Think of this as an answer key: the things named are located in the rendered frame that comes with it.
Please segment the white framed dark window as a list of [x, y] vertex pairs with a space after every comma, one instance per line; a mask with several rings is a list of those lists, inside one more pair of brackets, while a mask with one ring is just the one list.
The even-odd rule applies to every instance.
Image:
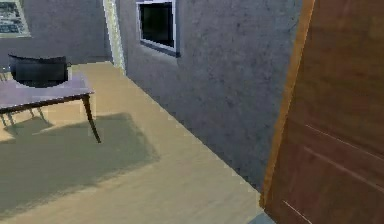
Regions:
[[141, 0], [136, 2], [139, 41], [169, 56], [180, 56], [177, 1]]

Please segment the brown wooden room door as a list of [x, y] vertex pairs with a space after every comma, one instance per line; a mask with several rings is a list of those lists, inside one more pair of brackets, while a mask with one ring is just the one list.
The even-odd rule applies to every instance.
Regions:
[[384, 224], [384, 0], [303, 0], [260, 205]]

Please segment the purple top wooden table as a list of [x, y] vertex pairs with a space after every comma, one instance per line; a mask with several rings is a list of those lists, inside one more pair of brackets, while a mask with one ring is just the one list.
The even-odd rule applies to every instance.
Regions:
[[93, 93], [85, 74], [81, 72], [74, 73], [60, 85], [48, 88], [28, 87], [15, 80], [1, 81], [0, 117], [3, 114], [9, 116], [12, 112], [81, 100], [96, 141], [100, 143], [90, 106], [90, 95]]

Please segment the black chair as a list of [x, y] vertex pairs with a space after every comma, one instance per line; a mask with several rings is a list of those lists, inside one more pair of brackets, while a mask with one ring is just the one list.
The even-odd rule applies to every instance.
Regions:
[[71, 63], [65, 56], [31, 58], [9, 54], [9, 72], [18, 83], [34, 88], [60, 85], [69, 79]]

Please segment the white door frame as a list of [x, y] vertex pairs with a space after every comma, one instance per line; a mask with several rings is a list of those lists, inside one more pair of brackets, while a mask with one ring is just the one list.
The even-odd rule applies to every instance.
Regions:
[[121, 35], [119, 21], [117, 15], [116, 0], [102, 0], [105, 20], [107, 25], [108, 38], [112, 54], [113, 65], [125, 73], [125, 60], [123, 47], [121, 43]]

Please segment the framed wall picture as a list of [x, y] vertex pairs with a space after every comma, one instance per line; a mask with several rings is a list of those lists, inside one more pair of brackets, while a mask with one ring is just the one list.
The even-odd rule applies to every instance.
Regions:
[[0, 38], [30, 36], [21, 0], [0, 0]]

